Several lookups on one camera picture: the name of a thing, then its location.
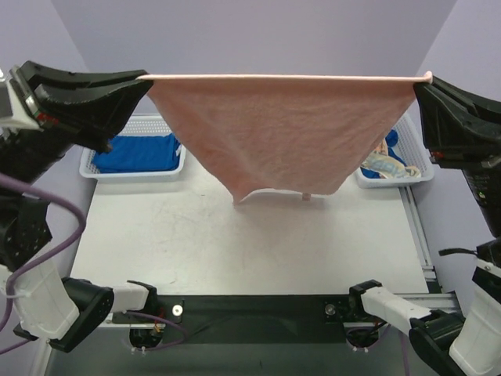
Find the table surface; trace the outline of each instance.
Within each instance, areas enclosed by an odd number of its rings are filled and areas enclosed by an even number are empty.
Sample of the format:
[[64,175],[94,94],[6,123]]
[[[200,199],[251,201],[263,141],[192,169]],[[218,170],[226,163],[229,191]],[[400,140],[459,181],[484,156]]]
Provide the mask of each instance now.
[[310,202],[265,191],[234,206],[191,155],[175,182],[98,184],[71,276],[163,295],[346,294],[369,279],[427,292],[397,188],[351,176]]

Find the blue cloth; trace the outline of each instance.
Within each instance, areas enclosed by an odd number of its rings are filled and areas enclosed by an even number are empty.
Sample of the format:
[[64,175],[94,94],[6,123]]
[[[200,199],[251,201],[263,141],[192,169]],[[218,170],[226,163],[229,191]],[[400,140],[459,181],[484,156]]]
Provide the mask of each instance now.
[[[398,133],[397,131],[395,131],[394,129],[392,129],[390,131],[390,133],[388,133],[388,135],[384,138],[386,140],[386,144],[388,145],[388,155],[394,159],[396,159],[397,161],[399,161],[400,163],[402,163],[404,166],[406,166],[407,164],[404,162],[403,159],[401,159],[394,151],[393,151],[393,147],[397,145],[398,143]],[[379,179],[380,176],[379,176],[379,173],[378,172],[375,172],[375,171],[372,171],[372,170],[368,170],[367,168],[363,168],[361,167],[360,170],[362,170],[362,174],[368,178],[368,179]]]
[[397,145],[398,143],[398,133],[397,131],[395,131],[394,129],[392,129],[390,131],[390,133],[388,133],[388,136],[386,136],[384,138],[386,140],[386,144],[388,145],[388,147],[394,147]]
[[113,149],[96,153],[92,163],[101,173],[172,171],[179,166],[179,141],[168,136],[117,136]]

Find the plastic basket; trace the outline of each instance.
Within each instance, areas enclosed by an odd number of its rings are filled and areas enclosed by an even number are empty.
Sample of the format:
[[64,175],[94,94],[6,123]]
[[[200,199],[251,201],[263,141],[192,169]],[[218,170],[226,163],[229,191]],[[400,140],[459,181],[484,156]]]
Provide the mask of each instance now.
[[355,177],[361,188],[385,188],[396,186],[411,186],[420,182],[427,182],[434,177],[433,165],[423,142],[417,133],[416,126],[408,114],[404,114],[393,127],[398,133],[398,143],[393,148],[407,165],[417,166],[421,171],[420,178],[400,179],[369,179],[366,178],[360,168],[355,171]]
[[[125,125],[121,136],[166,136],[171,133],[167,123],[159,115],[135,115]],[[102,174],[92,163],[95,151],[84,149],[80,160],[80,175],[97,179],[99,183],[155,183],[176,180],[185,163],[186,148],[181,146],[179,166],[172,171],[128,172]]]

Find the screw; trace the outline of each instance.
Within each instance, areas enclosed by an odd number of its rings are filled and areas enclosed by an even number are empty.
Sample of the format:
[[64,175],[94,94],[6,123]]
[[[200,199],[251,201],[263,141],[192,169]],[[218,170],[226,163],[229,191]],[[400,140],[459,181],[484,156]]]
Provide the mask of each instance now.
[[328,304],[326,305],[326,315],[327,316],[332,316],[336,314],[336,307],[334,307],[334,304]]
[[181,316],[182,315],[182,307],[179,304],[176,304],[175,306],[172,307],[172,314],[174,316]]

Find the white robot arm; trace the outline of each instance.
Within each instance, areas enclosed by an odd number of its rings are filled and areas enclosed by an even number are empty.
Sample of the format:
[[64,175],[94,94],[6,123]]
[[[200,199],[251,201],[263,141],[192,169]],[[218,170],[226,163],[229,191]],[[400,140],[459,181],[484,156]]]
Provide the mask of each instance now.
[[464,320],[392,294],[376,281],[350,290],[365,313],[409,336],[417,355],[440,375],[498,376],[501,372],[501,269],[478,259],[475,297]]

